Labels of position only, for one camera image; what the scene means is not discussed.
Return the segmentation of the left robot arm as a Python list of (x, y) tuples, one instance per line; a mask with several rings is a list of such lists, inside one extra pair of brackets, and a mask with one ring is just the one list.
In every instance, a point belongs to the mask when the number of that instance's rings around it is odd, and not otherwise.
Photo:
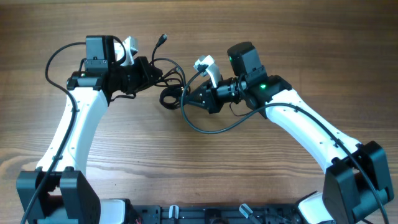
[(135, 98), (162, 72), (137, 55), (137, 40), (89, 35), (86, 55), (67, 80), (65, 110), (44, 156), (16, 182), (22, 223), (141, 223), (126, 199), (100, 199), (86, 179), (96, 128), (111, 102)]

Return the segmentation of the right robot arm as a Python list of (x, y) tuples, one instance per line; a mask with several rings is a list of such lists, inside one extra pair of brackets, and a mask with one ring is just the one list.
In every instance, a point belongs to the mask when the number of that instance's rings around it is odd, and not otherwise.
[(311, 109), (282, 77), (268, 75), (250, 42), (227, 51), (234, 77), (224, 79), (210, 56), (194, 64), (209, 80), (197, 89), (185, 87), (181, 105), (218, 113), (225, 103), (244, 101), (250, 114), (287, 131), (316, 160), (325, 175), (323, 190), (299, 201), (305, 223), (357, 223), (394, 198), (386, 153), (376, 142), (367, 144), (348, 136)]

